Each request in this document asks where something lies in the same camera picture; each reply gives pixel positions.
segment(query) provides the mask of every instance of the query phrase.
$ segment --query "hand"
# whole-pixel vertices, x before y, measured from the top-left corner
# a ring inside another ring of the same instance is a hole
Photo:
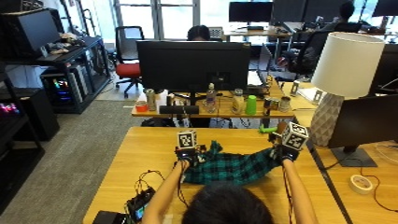
[[[285,147],[283,145],[277,145],[275,147],[275,160],[283,164],[284,160],[296,161],[299,157],[299,151],[291,147]]]

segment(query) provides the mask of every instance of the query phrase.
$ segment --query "gray carpet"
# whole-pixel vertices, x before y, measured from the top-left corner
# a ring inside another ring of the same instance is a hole
[[[94,101],[82,115],[59,115],[60,132],[0,216],[2,224],[83,222],[116,151],[132,126],[124,102]]]

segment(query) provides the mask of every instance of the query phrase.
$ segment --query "plaid shirt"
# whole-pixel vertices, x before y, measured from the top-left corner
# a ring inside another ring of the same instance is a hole
[[[185,171],[184,182],[207,185],[213,181],[232,181],[245,185],[280,165],[271,157],[271,148],[251,155],[220,153],[221,151],[220,143],[212,141],[211,150],[201,155],[205,162]]]

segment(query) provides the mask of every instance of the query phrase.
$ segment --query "paper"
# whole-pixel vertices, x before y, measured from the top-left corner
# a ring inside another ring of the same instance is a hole
[[[259,77],[257,71],[249,71],[248,74],[248,86],[261,86],[263,82]]]
[[[320,89],[317,87],[313,87],[313,88],[299,88],[297,92],[299,94],[308,99],[308,101],[313,102],[313,98],[315,98],[315,95],[316,95],[316,92],[319,91]],[[324,97],[325,97],[327,93],[323,91],[323,95],[321,95],[321,99],[320,99],[320,102],[323,101]]]

